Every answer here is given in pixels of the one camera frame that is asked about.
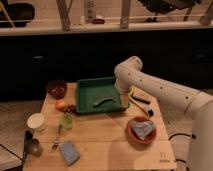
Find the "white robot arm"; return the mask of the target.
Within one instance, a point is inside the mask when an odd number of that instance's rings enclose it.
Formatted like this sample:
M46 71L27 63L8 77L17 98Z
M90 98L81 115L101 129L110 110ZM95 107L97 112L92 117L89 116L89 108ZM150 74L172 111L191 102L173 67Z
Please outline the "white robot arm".
M115 87L126 96L133 86L161 101L195 115L186 160L187 171L213 171L213 95L142 72L143 63L132 56L114 68Z

